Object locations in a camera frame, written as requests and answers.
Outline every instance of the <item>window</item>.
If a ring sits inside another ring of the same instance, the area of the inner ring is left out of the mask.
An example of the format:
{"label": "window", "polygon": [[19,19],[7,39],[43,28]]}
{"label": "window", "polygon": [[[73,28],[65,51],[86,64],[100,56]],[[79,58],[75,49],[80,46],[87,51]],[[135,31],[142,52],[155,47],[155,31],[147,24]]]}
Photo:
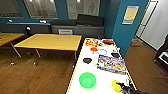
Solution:
{"label": "window", "polygon": [[18,18],[22,13],[16,0],[0,0],[0,18]]}
{"label": "window", "polygon": [[67,0],[68,17],[76,19],[78,14],[99,15],[100,0]]}
{"label": "window", "polygon": [[57,18],[54,0],[24,0],[31,18]]}

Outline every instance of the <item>plastic toy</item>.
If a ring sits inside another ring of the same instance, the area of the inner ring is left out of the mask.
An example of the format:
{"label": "plastic toy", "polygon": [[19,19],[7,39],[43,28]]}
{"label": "plastic toy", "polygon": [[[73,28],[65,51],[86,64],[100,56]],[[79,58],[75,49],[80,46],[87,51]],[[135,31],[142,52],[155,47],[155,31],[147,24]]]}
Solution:
{"label": "plastic toy", "polygon": [[107,45],[111,45],[111,44],[114,44],[114,41],[113,40],[103,40],[103,43]]}
{"label": "plastic toy", "polygon": [[122,92],[122,89],[121,89],[120,85],[118,85],[117,83],[120,83],[120,82],[117,80],[113,80],[111,85],[115,91],[120,93],[120,92]]}
{"label": "plastic toy", "polygon": [[92,73],[85,72],[79,77],[80,85],[85,89],[90,89],[96,84],[96,78]]}
{"label": "plastic toy", "polygon": [[98,41],[95,40],[95,39],[87,39],[85,45],[86,45],[86,46],[94,46],[94,47],[97,47]]}
{"label": "plastic toy", "polygon": [[87,63],[87,64],[89,64],[91,61],[92,61],[91,58],[84,58],[84,59],[83,59],[83,62],[85,62],[85,63]]}
{"label": "plastic toy", "polygon": [[93,54],[94,54],[94,52],[95,51],[97,51],[97,48],[96,47],[92,47],[92,48],[90,48],[90,50],[93,52]]}

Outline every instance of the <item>orange object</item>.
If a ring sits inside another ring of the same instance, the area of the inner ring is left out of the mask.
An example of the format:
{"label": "orange object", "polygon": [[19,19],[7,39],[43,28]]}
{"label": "orange object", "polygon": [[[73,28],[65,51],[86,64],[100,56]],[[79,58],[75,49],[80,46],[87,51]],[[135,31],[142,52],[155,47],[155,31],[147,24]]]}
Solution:
{"label": "orange object", "polygon": [[85,45],[86,45],[86,46],[94,46],[94,47],[97,47],[98,41],[97,41],[97,40],[87,39]]}
{"label": "orange object", "polygon": [[114,41],[112,41],[112,40],[103,40],[103,42],[114,43]]}
{"label": "orange object", "polygon": [[92,47],[90,48],[91,51],[97,51],[97,48],[96,47]]}

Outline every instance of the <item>poster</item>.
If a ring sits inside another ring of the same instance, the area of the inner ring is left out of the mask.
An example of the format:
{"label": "poster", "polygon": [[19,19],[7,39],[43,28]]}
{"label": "poster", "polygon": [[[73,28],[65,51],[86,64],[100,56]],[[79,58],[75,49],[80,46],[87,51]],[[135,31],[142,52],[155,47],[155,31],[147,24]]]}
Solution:
{"label": "poster", "polygon": [[100,0],[85,0],[84,14],[98,16],[99,15]]}
{"label": "poster", "polygon": [[70,19],[76,19],[77,17],[76,0],[67,0],[67,8],[68,8],[68,17]]}
{"label": "poster", "polygon": [[128,6],[122,24],[133,24],[139,6]]}

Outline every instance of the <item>wall notice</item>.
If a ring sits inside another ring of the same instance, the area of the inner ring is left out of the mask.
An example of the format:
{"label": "wall notice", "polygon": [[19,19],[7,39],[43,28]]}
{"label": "wall notice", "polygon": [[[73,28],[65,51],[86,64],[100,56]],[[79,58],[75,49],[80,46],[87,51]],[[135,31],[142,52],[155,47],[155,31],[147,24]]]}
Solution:
{"label": "wall notice", "polygon": [[139,6],[128,6],[122,24],[133,24]]}

